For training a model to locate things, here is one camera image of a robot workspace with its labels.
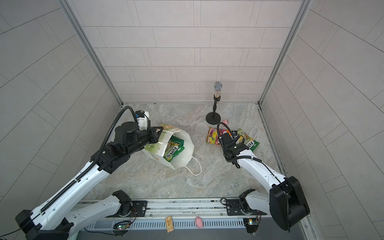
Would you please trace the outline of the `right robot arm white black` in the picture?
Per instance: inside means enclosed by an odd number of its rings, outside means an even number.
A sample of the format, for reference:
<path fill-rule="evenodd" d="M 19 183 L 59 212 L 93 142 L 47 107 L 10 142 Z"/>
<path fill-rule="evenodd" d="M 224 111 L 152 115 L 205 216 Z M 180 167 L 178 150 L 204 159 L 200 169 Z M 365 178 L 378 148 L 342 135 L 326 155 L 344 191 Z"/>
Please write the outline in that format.
<path fill-rule="evenodd" d="M 282 230 L 289 231 L 310 214 L 299 180 L 277 173 L 257 158 L 244 143 L 237 143 L 239 138 L 233 138 L 229 133 L 219 137 L 225 160 L 248 171 L 269 192 L 267 197 L 254 189 L 243 192 L 239 196 L 240 210 L 246 215 L 255 211 L 271 215 Z"/>

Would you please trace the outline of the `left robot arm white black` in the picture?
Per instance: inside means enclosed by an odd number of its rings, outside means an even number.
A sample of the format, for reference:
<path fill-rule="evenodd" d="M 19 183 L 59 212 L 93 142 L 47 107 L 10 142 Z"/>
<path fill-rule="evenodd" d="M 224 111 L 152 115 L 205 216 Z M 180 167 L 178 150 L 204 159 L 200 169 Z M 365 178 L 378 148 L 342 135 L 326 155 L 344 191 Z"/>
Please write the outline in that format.
<path fill-rule="evenodd" d="M 125 122 L 116 127 L 114 141 L 101 147 L 79 174 L 55 196 L 33 210 L 23 210 L 16 222 L 27 240 L 67 240 L 102 218 L 131 211 L 131 199 L 117 191 L 105 200 L 74 210 L 74 206 L 99 182 L 126 163 L 132 154 L 159 141 L 163 127 L 140 130 L 138 123 Z"/>

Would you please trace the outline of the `orange Fox's fruits candy bag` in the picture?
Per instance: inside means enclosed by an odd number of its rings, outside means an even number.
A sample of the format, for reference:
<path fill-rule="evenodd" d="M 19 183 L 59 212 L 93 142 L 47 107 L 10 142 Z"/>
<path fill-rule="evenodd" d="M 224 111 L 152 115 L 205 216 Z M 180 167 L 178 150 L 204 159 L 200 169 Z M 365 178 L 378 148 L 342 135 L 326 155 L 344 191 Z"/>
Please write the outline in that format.
<path fill-rule="evenodd" d="M 221 136 L 222 136 L 224 133 L 229 133 L 230 136 L 232 136 L 232 134 L 230 133 L 229 130 L 227 130 L 227 129 L 220 129 L 220 134 L 221 134 Z M 218 145 L 218 146 L 220 145 L 219 134 L 218 134 L 216 128 L 211 128 L 211 127 L 209 127 L 208 135 L 207 135 L 207 138 L 206 138 L 206 143 L 208 143 L 208 144 L 214 144 L 214 145 Z"/>

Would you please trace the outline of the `white paper bag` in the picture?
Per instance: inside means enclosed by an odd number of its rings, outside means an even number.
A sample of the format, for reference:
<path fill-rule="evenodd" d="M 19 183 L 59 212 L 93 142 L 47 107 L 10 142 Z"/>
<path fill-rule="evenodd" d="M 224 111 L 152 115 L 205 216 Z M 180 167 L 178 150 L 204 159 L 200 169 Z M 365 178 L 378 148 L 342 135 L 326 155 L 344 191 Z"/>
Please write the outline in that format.
<path fill-rule="evenodd" d="M 191 136 L 180 128 L 171 125 L 161 125 L 162 131 L 159 141 L 156 144 L 149 144 L 144 148 L 145 155 L 167 166 L 173 170 L 186 168 L 192 175 L 198 176 L 201 173 L 193 173 L 189 168 L 189 162 L 197 160 L 194 156 L 195 146 Z"/>

